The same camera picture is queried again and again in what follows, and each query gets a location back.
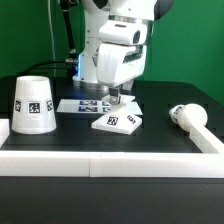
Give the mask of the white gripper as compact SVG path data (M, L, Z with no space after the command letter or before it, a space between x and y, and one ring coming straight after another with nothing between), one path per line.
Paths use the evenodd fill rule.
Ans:
M99 30L96 77L108 87L119 86L143 74L147 26L108 20ZM118 87L109 89L109 102L120 103Z

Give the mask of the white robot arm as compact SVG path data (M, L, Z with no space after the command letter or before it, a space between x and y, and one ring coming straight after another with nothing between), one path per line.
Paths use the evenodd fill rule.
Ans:
M133 79L145 68L147 42L154 22L165 16L174 0L80 0L85 16L85 46L78 56L73 83L108 90L118 104Z

